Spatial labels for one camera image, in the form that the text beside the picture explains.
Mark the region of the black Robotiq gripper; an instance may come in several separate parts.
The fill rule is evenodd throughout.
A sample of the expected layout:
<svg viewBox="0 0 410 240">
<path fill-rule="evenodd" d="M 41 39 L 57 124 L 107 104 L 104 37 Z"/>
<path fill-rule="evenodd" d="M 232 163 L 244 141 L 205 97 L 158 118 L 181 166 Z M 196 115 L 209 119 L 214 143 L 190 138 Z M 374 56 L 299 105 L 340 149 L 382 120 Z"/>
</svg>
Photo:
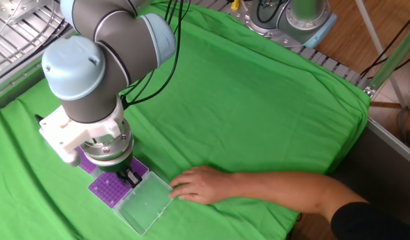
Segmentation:
<svg viewBox="0 0 410 240">
<path fill-rule="evenodd" d="M 132 158 L 132 152 L 125 152 L 115 159 L 104 161 L 90 158 L 90 162 L 104 172 L 116 173 L 117 178 L 125 185 L 136 187 L 142 182 L 142 177 L 137 172 L 130 170 Z"/>
</svg>

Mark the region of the bare human hand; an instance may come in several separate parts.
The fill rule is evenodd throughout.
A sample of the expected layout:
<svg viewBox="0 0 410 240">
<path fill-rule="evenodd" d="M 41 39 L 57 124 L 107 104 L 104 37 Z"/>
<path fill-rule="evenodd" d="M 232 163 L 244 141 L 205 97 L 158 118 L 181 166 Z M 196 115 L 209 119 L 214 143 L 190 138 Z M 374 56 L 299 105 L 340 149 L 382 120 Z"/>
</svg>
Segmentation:
<svg viewBox="0 0 410 240">
<path fill-rule="evenodd" d="M 176 176 L 171 182 L 169 197 L 210 205 L 233 196 L 236 174 L 224 173 L 208 166 L 193 167 Z"/>
</svg>

